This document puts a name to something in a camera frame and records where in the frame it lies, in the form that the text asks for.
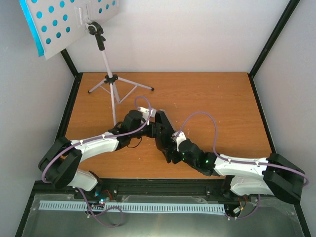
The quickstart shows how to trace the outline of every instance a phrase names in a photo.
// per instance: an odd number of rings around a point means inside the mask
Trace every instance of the wooden table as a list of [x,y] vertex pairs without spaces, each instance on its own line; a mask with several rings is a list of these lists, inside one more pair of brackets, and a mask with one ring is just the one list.
[[[66,137],[80,140],[100,135],[113,128],[110,95],[102,88],[91,94],[88,90],[104,73],[84,73],[71,114]],[[164,109],[175,128],[195,111],[211,113],[218,124],[217,151],[233,157],[268,157],[271,149],[253,95],[247,73],[118,73],[155,88],[138,87],[122,104],[117,105],[117,120],[122,121],[135,109],[134,99],[145,95],[155,109]],[[133,85],[117,81],[122,98]],[[185,134],[204,151],[212,151],[214,125],[209,117],[196,115],[186,125]],[[139,140],[133,139],[131,146]],[[179,178],[206,177],[183,162],[165,161],[155,148],[155,140],[143,138],[135,149],[123,148],[85,160],[80,169],[92,170],[103,178]]]

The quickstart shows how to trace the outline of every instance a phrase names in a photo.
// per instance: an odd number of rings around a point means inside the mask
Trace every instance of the circular hole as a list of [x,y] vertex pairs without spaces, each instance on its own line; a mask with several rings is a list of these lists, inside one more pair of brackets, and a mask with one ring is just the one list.
[[54,7],[53,7],[53,6],[50,6],[50,7],[48,8],[48,11],[49,11],[50,13],[53,13],[53,12],[54,12]]
[[47,31],[47,26],[42,26],[41,31],[46,32]]
[[41,11],[38,11],[38,12],[36,13],[36,16],[37,16],[38,19],[41,19],[42,16],[43,16],[43,13],[42,13]]

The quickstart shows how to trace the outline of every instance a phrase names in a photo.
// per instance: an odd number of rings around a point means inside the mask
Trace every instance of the transparent plastic sheet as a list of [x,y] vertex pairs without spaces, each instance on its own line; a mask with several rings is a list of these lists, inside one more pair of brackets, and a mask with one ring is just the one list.
[[[137,203],[215,203],[201,197],[118,196],[123,202]],[[40,200],[82,201],[73,195],[36,195],[25,225],[23,237],[86,236],[256,236],[303,237],[293,205],[276,198],[262,198],[260,208],[249,219],[230,220],[205,214],[135,214],[126,213],[117,228],[105,228],[80,211],[38,210]],[[244,215],[251,212],[255,197],[248,201]],[[119,213],[107,213],[100,220],[108,224],[119,221]]]

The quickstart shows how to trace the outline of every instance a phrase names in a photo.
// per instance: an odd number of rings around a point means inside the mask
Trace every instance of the blue tape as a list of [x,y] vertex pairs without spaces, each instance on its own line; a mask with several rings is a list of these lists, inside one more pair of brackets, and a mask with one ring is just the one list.
[[44,48],[43,48],[43,45],[40,41],[40,37],[39,37],[38,32],[36,30],[36,27],[35,27],[34,21],[32,19],[31,13],[29,11],[29,8],[26,4],[26,0],[20,0],[20,5],[22,7],[22,11],[24,13],[25,19],[29,25],[30,30],[31,30],[32,36],[34,38],[36,48],[38,49],[38,52],[39,52],[39,57],[41,57],[44,55]]

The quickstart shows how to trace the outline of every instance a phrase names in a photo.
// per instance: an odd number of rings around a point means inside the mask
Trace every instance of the gray wall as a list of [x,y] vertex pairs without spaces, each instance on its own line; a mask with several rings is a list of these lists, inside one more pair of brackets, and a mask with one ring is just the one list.
[[316,1],[302,0],[255,78],[278,153],[311,184],[302,209],[316,236]]
[[15,235],[38,162],[56,135],[73,82],[60,55],[45,61],[17,0],[0,1],[0,236]]
[[[115,72],[245,72],[288,0],[120,0],[103,24]],[[95,38],[67,47],[80,72],[104,72]]]

